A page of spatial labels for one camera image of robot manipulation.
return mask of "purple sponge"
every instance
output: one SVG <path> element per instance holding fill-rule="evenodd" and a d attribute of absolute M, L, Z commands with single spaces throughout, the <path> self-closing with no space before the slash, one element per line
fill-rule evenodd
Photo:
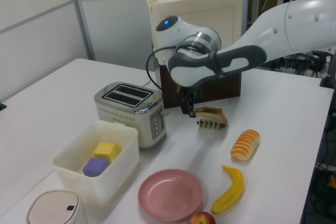
<path fill-rule="evenodd" d="M 109 166 L 105 158 L 92 157 L 83 168 L 84 175 L 88 177 L 97 177 Z"/>

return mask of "apple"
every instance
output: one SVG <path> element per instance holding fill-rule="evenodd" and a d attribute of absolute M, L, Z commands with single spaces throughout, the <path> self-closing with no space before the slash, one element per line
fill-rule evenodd
<path fill-rule="evenodd" d="M 203 211 L 191 215 L 188 224 L 216 224 L 216 221 L 209 212 Z"/>

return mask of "white lid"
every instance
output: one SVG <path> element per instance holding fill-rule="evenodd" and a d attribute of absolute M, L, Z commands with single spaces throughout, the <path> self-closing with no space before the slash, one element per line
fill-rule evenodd
<path fill-rule="evenodd" d="M 70 191 L 49 191 L 40 195 L 27 216 L 28 224 L 66 224 L 75 214 L 79 199 Z"/>

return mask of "plastic container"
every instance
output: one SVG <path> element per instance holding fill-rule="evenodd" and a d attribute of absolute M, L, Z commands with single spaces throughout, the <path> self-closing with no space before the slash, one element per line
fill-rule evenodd
<path fill-rule="evenodd" d="M 99 142 L 117 143 L 120 154 L 97 177 L 83 174 Z M 125 182 L 139 162 L 138 131 L 119 123 L 96 121 L 77 136 L 53 160 L 58 177 L 66 189 L 82 198 L 104 205 Z"/>
<path fill-rule="evenodd" d="M 222 40 L 222 48 L 237 41 L 242 35 L 243 0 L 147 0 L 154 49 L 157 49 L 155 29 L 160 21 L 178 16 L 185 22 L 214 29 Z M 164 65 L 165 51 L 156 53 Z"/>
<path fill-rule="evenodd" d="M 34 201 L 27 224 L 88 224 L 80 197 L 73 191 L 47 191 Z"/>

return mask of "bread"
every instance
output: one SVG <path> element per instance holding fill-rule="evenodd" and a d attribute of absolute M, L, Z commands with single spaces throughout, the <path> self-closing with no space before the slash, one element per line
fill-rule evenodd
<path fill-rule="evenodd" d="M 254 130 L 244 131 L 230 151 L 231 157 L 238 161 L 246 161 L 251 158 L 257 145 L 259 144 L 260 135 Z"/>
<path fill-rule="evenodd" d="M 199 127 L 221 129 L 228 124 L 228 119 L 225 117 L 223 109 L 221 108 L 195 108 L 195 115 L 199 119 L 197 122 Z"/>

